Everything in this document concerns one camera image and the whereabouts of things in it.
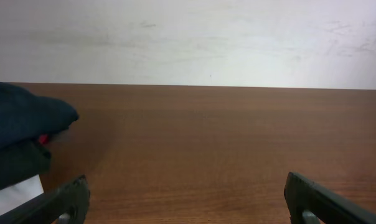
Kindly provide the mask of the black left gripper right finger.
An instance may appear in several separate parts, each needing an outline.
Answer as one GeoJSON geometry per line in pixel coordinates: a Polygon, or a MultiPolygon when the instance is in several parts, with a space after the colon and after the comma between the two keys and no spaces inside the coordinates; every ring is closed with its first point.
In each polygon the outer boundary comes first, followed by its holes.
{"type": "Polygon", "coordinates": [[[376,214],[363,209],[297,172],[288,174],[284,187],[284,198],[292,224],[376,223],[376,214]]]}

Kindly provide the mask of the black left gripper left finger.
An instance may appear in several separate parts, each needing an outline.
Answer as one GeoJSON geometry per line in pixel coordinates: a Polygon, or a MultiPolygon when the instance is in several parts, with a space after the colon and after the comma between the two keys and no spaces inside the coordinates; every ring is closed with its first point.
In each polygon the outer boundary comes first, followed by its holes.
{"type": "Polygon", "coordinates": [[[83,223],[90,206],[84,175],[0,216],[0,224],[83,223]]]}

